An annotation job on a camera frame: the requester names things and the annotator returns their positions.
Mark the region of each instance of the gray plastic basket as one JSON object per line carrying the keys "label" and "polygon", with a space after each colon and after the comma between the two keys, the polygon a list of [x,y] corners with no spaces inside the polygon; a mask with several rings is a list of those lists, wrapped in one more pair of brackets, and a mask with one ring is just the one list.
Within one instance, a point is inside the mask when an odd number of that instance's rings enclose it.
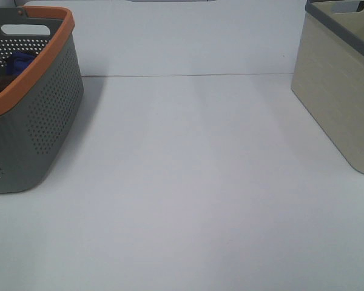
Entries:
{"label": "gray plastic basket", "polygon": [[364,173],[364,1],[308,0],[292,90]]}
{"label": "gray plastic basket", "polygon": [[[4,24],[45,25],[50,35],[6,35]],[[41,182],[70,130],[84,91],[73,28],[65,8],[0,8],[0,76],[12,52],[38,54],[0,93],[0,193]]]}

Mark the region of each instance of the bin handle cutout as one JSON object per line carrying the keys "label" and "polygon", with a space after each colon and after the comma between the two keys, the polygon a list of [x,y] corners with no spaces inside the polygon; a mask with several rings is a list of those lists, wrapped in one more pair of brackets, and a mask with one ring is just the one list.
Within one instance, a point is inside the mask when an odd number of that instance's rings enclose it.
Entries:
{"label": "bin handle cutout", "polygon": [[1,31],[6,35],[51,35],[47,26],[36,24],[4,24]]}
{"label": "bin handle cutout", "polygon": [[364,1],[337,2],[332,6],[332,13],[357,13],[364,10]]}

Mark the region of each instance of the white surface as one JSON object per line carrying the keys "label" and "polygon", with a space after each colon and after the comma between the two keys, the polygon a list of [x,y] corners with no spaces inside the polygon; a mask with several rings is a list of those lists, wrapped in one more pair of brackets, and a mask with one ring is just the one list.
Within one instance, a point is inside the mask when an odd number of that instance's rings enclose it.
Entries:
{"label": "white surface", "polygon": [[120,0],[27,5],[72,10],[83,75],[142,76],[292,73],[305,2]]}
{"label": "white surface", "polygon": [[0,291],[364,290],[364,175],[290,80],[85,78],[50,175],[0,195]]}

